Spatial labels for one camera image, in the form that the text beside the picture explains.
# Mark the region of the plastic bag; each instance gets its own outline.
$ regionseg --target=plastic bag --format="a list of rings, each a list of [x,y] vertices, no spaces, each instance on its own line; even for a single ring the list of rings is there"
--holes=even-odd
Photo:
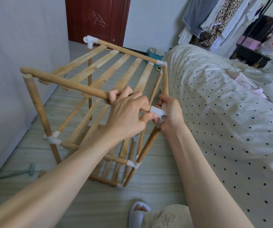
[[[266,57],[273,58],[273,39],[265,41],[258,51]]]

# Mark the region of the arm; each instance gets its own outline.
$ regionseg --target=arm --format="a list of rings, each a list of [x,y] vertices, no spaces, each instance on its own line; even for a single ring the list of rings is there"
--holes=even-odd
[[[111,111],[105,128],[57,167],[0,206],[0,227],[54,227],[92,170],[117,143],[141,132],[156,114],[138,117],[149,104],[140,92],[126,86],[109,93]]]
[[[167,103],[168,114],[161,131],[176,160],[194,227],[253,228],[206,161],[184,123],[179,102],[165,95],[160,99]]]

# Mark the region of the blue box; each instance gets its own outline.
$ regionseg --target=blue box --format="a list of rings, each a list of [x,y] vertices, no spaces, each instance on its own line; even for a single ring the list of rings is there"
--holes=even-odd
[[[147,50],[146,56],[152,57],[152,58],[157,59],[157,60],[162,60],[162,58],[163,58],[163,56],[159,56],[159,55],[156,55],[154,53],[151,53],[151,52],[149,52],[149,50]]]

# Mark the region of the clothing rack pole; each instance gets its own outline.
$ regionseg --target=clothing rack pole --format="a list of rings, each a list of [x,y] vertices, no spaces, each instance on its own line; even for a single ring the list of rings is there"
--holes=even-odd
[[[233,54],[230,56],[230,59],[233,58],[233,55],[237,53],[238,49],[240,49],[240,47],[242,46],[242,44],[245,42],[245,40],[247,39],[247,37],[249,36],[249,34],[252,32],[252,30],[256,27],[257,23],[260,21],[260,19],[262,18],[262,16],[264,15],[264,13],[268,10],[268,8],[270,7],[270,5],[273,3],[273,0],[268,0],[267,3],[264,5],[264,7],[262,8],[262,10],[259,13],[259,18],[256,20],[256,23],[252,26],[251,30],[245,35],[244,39],[242,40],[242,42],[237,46],[237,48],[233,51]]]

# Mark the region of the slipper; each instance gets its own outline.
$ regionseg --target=slipper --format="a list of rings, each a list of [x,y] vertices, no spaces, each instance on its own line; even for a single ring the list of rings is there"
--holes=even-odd
[[[142,220],[143,217],[145,216],[145,211],[134,211],[134,208],[137,204],[140,204],[141,206],[144,206],[147,211],[150,211],[151,208],[149,205],[143,202],[135,202],[131,207],[129,211],[129,226],[128,228],[141,228],[142,226]]]

